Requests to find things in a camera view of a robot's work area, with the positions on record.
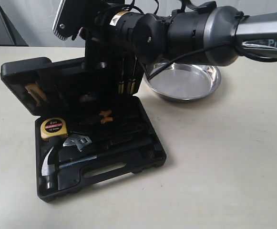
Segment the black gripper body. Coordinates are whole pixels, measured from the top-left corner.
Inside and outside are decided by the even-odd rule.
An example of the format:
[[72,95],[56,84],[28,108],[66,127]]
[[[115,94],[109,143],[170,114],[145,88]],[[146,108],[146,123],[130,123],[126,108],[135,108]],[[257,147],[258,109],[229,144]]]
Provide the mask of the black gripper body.
[[135,54],[128,38],[134,18],[143,16],[135,1],[80,0],[76,34],[85,40],[84,68],[96,69],[99,62],[133,67]]

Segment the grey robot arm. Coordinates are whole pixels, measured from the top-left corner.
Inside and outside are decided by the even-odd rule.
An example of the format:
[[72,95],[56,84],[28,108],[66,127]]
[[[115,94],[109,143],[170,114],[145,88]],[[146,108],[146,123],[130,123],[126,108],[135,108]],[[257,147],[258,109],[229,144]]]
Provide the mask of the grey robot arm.
[[190,12],[158,16],[89,0],[79,27],[100,44],[132,53],[146,65],[165,60],[227,66],[239,56],[277,62],[277,12],[248,16],[209,1]]

